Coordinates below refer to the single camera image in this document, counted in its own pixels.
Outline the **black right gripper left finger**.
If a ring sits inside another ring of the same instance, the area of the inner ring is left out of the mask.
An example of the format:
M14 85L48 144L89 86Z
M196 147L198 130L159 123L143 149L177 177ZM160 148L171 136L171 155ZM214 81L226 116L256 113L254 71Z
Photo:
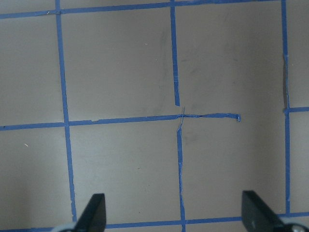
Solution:
M76 232L103 232L107 224L104 193L93 194L75 225Z

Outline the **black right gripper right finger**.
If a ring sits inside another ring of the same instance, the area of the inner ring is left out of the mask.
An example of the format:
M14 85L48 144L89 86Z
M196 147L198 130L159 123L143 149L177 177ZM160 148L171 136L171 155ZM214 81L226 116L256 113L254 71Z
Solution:
M241 197L242 224L248 232L283 232L284 223L253 190Z

